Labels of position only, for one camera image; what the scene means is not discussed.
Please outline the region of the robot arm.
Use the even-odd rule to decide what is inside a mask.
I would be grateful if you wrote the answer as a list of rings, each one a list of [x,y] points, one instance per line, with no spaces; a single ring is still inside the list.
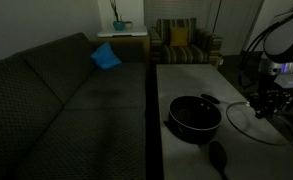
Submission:
[[[243,84],[248,59],[257,45],[263,43],[263,53],[258,69],[259,77],[250,84]],[[258,90],[249,96],[249,105],[258,119],[272,117],[276,111],[290,106],[292,96],[287,89],[293,88],[293,73],[285,68],[293,64],[293,9],[277,15],[270,26],[263,30],[244,53],[238,71],[238,83],[246,89],[256,82]]]

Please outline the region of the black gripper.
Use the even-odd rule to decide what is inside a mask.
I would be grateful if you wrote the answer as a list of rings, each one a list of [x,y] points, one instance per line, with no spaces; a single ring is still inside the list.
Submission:
[[[283,90],[260,91],[249,96],[249,104],[258,119],[272,118],[278,111],[288,111],[292,101],[292,95]]]

